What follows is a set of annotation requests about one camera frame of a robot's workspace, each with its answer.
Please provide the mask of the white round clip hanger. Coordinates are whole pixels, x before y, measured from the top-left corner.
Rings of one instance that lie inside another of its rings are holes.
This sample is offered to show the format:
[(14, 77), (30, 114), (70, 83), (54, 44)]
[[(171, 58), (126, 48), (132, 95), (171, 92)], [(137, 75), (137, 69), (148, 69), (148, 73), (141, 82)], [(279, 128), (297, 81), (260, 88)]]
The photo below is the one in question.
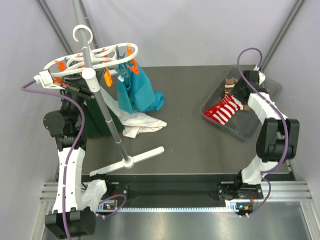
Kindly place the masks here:
[[(93, 41), (92, 30), (84, 24), (78, 24), (72, 31), (72, 37), (76, 42), (80, 40), (77, 38), (77, 32), (83, 29), (88, 31), (89, 39), (87, 40), (88, 45)], [(97, 49), (91, 49), (89, 46), (90, 57), (93, 65), (93, 69), (105, 69), (109, 67), (117, 67), (120, 64), (127, 64), (130, 60), (135, 59), (138, 55), (138, 46), (134, 43), (118, 43), (109, 45)], [(58, 78), (62, 78), (69, 75), (79, 74), (85, 69), (85, 63), (82, 51), (75, 54), (59, 57), (49, 62), (43, 69), (48, 70), (53, 81), (56, 84), (62, 83)]]

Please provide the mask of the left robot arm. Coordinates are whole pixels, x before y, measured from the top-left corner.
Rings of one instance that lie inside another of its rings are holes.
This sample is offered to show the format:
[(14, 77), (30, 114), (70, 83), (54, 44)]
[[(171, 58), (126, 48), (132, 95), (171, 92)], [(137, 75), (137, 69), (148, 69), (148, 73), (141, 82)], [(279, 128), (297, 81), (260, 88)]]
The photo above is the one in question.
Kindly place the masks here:
[(55, 77), (61, 99), (58, 110), (47, 113), (43, 125), (55, 139), (59, 159), (58, 186), (52, 212), (45, 226), (60, 240), (92, 235), (101, 198), (114, 191), (103, 178), (83, 185), (82, 166), (87, 148), (84, 103), (90, 92), (81, 77)]

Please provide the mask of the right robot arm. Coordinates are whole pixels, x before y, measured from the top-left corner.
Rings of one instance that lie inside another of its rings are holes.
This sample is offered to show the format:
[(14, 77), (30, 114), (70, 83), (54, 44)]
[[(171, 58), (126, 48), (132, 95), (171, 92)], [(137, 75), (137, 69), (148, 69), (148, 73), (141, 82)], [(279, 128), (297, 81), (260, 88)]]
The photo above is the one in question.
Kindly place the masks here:
[(218, 184), (219, 198), (262, 199), (261, 182), (287, 160), (296, 156), (300, 123), (285, 116), (262, 87), (265, 76), (258, 70), (243, 70), (231, 90), (231, 96), (250, 107), (261, 123), (256, 155), (251, 163), (234, 177), (233, 183)]

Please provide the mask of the teal blue cloth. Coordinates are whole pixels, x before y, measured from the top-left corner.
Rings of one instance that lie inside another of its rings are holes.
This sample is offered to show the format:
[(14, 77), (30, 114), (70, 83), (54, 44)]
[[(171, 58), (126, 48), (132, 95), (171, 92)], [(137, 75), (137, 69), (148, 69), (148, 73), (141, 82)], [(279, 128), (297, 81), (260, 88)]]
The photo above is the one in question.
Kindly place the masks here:
[(121, 110), (133, 114), (134, 111), (159, 111), (163, 107), (165, 95), (153, 89), (149, 77), (140, 66), (139, 74), (133, 73), (127, 66), (121, 65), (119, 70), (127, 71), (127, 76), (119, 74), (121, 79), (117, 79), (117, 101)]

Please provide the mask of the orange clothes peg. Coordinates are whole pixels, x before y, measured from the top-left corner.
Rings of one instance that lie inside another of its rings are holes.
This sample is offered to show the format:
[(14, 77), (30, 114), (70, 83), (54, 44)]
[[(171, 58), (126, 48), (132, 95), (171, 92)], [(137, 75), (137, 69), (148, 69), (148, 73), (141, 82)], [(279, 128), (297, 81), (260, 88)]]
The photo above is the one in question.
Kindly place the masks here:
[(105, 84), (108, 87), (111, 87), (113, 85), (113, 80), (112, 80), (110, 70), (108, 68), (105, 68), (105, 73), (103, 77), (104, 77)]

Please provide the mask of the red white striped sock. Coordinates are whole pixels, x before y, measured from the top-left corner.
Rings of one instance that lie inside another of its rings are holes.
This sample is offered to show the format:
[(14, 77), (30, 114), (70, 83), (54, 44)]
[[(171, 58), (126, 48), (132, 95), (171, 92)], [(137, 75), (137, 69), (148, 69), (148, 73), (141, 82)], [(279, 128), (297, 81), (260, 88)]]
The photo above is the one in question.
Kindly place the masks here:
[(206, 110), (204, 115), (218, 124), (225, 125), (237, 111), (243, 110), (244, 106), (228, 93), (220, 102)]

